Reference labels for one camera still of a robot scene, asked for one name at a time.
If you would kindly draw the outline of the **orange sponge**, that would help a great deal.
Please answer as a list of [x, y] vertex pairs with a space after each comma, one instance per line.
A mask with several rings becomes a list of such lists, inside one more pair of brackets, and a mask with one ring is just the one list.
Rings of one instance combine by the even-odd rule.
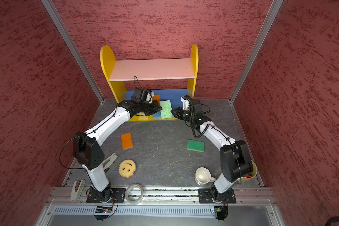
[[154, 102], [154, 101], [157, 101], [157, 103], [159, 104], [160, 103], [160, 95], [154, 95], [153, 97], [152, 97], [152, 101]]
[[133, 141], [131, 133], [126, 133], [121, 135], [122, 149], [126, 150], [133, 147]]

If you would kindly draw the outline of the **light green sponge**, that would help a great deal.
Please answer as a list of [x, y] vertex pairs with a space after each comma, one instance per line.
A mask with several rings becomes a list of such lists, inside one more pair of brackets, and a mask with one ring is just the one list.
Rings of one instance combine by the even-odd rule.
[[171, 113], [172, 106], [170, 100], [160, 101], [161, 110], [161, 119], [173, 118]]

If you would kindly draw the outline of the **green scrub sponge dark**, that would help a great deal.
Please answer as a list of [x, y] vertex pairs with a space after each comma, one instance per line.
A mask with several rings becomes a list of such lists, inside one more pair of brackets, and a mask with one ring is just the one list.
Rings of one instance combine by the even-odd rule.
[[204, 152], [205, 143], [197, 140], [188, 140], [187, 142], [187, 150]]

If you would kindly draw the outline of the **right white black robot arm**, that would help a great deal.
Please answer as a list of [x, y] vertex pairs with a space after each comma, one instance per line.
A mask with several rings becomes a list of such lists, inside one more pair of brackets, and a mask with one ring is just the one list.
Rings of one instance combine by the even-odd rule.
[[195, 138], [205, 136], [220, 151], [220, 176], [212, 182], [211, 195], [219, 200], [227, 195], [238, 179], [254, 171], [250, 151], [245, 141], [229, 137], [205, 115], [198, 99], [188, 95], [181, 98], [182, 107], [171, 110], [173, 116], [189, 123]]

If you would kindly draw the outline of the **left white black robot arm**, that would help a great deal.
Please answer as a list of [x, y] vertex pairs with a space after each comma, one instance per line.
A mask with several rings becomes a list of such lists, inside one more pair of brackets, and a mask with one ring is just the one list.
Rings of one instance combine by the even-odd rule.
[[111, 185], [105, 175], [103, 166], [104, 152], [101, 146], [105, 140], [122, 124], [137, 116], [154, 115], [162, 110], [157, 100], [153, 100], [154, 92], [135, 88], [130, 100], [118, 103], [105, 119], [86, 132], [77, 132], [73, 141], [73, 156], [86, 170], [90, 179], [91, 191], [101, 202], [111, 198]]

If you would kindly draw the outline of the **blue lower shelf board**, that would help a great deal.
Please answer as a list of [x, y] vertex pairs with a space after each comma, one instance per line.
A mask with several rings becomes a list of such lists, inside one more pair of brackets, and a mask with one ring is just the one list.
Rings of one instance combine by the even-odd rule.
[[152, 91], [154, 94], [160, 95], [161, 101], [170, 100], [172, 109], [183, 106], [181, 98], [188, 94], [187, 89], [157, 89]]

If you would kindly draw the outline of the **yellow shelf unit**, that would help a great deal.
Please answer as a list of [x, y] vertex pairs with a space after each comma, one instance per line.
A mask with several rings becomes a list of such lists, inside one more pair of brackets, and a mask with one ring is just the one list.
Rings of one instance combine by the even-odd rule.
[[[193, 44], [191, 48], [191, 54], [190, 54], [190, 59], [192, 60], [198, 60], [199, 61], [199, 51], [198, 51], [198, 46], [197, 44]], [[109, 76], [111, 75], [111, 72], [114, 68], [114, 65], [117, 61], [116, 60], [114, 52], [109, 46], [103, 46], [100, 51], [100, 62], [101, 62], [101, 67], [102, 71], [108, 81], [108, 84], [112, 90], [112, 93], [116, 99], [116, 101], [119, 103], [125, 99], [129, 100], [131, 96], [134, 94], [133, 90], [128, 91], [125, 85], [126, 81], [121, 81], [121, 82], [111, 82], [109, 81]], [[188, 91], [188, 96], [193, 97], [195, 94], [195, 86], [196, 86], [196, 80], [197, 76], [195, 76], [194, 79], [187, 79], [187, 91]], [[133, 81], [139, 81], [137, 77], [134, 77]], [[149, 81], [155, 81], [155, 82], [167, 82], [169, 80], [149, 80]]]

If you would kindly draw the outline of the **white ceramic mug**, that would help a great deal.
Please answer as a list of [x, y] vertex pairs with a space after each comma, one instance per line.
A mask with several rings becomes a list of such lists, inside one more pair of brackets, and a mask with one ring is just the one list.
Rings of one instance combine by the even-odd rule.
[[215, 180], [216, 178], [212, 177], [210, 171], [205, 167], [200, 167], [195, 172], [195, 182], [199, 186], [204, 186], [214, 182]]

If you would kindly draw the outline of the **yellow smiley face sponge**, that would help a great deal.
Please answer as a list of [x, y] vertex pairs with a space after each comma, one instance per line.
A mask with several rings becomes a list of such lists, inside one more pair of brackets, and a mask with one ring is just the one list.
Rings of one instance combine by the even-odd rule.
[[132, 176], [134, 176], [136, 169], [137, 167], [135, 162], [133, 160], [128, 159], [120, 163], [118, 172], [121, 177], [129, 179]]

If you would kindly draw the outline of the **grey stapler on table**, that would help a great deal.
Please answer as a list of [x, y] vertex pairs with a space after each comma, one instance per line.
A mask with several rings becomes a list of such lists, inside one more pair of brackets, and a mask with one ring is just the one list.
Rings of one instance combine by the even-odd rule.
[[118, 158], [117, 153], [113, 153], [102, 162], [102, 166], [105, 172], [107, 172], [111, 168], [111, 166], [114, 164], [117, 158]]

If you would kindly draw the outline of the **clear tape roll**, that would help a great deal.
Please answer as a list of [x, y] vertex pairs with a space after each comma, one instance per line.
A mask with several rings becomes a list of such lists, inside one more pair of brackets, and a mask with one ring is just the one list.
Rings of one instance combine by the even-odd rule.
[[125, 191], [125, 201], [130, 205], [138, 205], [144, 198], [144, 189], [140, 184], [131, 184]]

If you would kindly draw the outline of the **beige stapler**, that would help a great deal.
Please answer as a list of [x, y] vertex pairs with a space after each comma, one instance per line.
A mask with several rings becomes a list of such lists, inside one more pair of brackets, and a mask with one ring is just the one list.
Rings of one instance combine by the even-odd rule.
[[73, 187], [72, 187], [72, 191], [71, 191], [71, 197], [70, 197], [70, 201], [72, 202], [78, 202], [82, 191], [84, 189], [86, 181], [85, 180], [77, 180], [74, 182]]

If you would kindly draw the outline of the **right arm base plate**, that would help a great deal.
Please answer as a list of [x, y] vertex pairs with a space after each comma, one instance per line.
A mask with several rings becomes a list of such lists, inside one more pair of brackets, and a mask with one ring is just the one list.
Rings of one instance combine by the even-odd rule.
[[218, 194], [213, 189], [201, 188], [198, 189], [199, 203], [217, 203], [217, 204], [234, 204], [236, 203], [236, 197], [234, 190], [230, 188], [228, 191], [222, 194]]

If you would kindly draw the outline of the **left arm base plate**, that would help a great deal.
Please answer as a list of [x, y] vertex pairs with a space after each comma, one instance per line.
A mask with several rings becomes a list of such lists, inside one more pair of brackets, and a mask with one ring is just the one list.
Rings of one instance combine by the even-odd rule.
[[88, 189], [86, 203], [123, 203], [126, 188], [112, 188], [98, 192], [93, 187]]

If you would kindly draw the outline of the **aluminium rail front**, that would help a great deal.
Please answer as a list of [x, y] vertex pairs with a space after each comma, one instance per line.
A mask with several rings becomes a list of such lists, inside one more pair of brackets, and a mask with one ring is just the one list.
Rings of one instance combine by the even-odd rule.
[[[88, 205], [86, 203], [89, 187], [85, 186], [78, 202], [70, 201], [71, 186], [58, 186], [53, 188], [46, 204], [53, 205]], [[175, 186], [144, 186], [144, 198], [140, 205], [211, 205], [217, 203], [199, 203], [198, 189], [201, 187], [175, 187]], [[236, 203], [229, 206], [270, 206], [277, 205], [272, 189], [269, 187], [234, 187]]]

